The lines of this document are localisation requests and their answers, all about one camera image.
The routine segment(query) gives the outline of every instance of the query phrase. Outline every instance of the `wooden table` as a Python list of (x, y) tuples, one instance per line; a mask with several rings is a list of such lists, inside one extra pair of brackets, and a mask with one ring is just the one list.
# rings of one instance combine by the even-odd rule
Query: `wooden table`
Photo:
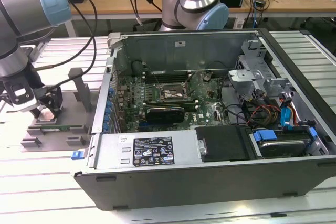
[[(135, 15), (130, 0), (93, 0), (98, 19), (134, 19)], [(162, 0), (154, 0), (161, 7)], [(78, 8), (87, 19), (94, 19), (93, 9), (88, 0), (78, 4)], [(236, 18), (234, 28), (241, 28), (250, 9), (249, 0), (243, 0), (241, 8), (230, 8), (231, 18)], [(161, 18), (161, 13), (145, 0), (138, 0), (141, 18)], [(76, 10), (72, 9), (73, 19), (81, 19)], [(336, 16), (336, 2), (330, 0), (270, 0), (269, 8), (263, 17), (332, 17)], [(70, 37), (76, 36), (71, 22), (66, 24)]]

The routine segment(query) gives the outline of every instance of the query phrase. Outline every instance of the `blue tab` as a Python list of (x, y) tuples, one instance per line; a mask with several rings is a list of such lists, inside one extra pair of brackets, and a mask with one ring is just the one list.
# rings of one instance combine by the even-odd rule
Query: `blue tab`
[(314, 128), (309, 128), (309, 133), (313, 137), (313, 139), (317, 138), (317, 132)]
[(281, 109), (281, 119), (280, 123), (282, 127), (287, 127), (291, 130), (293, 127), (289, 124), (290, 122), (291, 111), (288, 107), (284, 107)]
[(109, 108), (112, 107), (112, 102), (107, 101), (107, 102), (106, 102), (106, 107), (109, 107)]
[(114, 88), (113, 88), (113, 87), (110, 87), (110, 88), (109, 88), (109, 96), (110, 96), (110, 97), (113, 96), (114, 93), (115, 93)]
[(80, 160), (84, 159), (84, 152), (82, 151), (74, 151), (71, 156), (72, 160)]
[(108, 131), (109, 128), (110, 128), (110, 127), (108, 126), (108, 124), (103, 123), (103, 131)]
[(259, 130), (253, 134), (255, 140), (259, 141), (270, 141), (276, 140), (278, 137), (276, 136), (274, 130)]

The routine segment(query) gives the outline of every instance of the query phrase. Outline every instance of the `power supply label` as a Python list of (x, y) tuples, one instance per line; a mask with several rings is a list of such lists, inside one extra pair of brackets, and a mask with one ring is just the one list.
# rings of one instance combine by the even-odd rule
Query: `power supply label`
[(173, 141), (168, 137), (136, 138), (133, 143), (133, 165), (173, 165)]

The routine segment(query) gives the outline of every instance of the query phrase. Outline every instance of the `metal bracket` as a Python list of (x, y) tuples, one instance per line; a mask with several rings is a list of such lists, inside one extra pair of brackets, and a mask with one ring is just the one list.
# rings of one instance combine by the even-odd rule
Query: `metal bracket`
[(290, 86), (287, 78), (267, 79), (264, 82), (264, 88), (269, 97), (277, 97), (287, 86)]

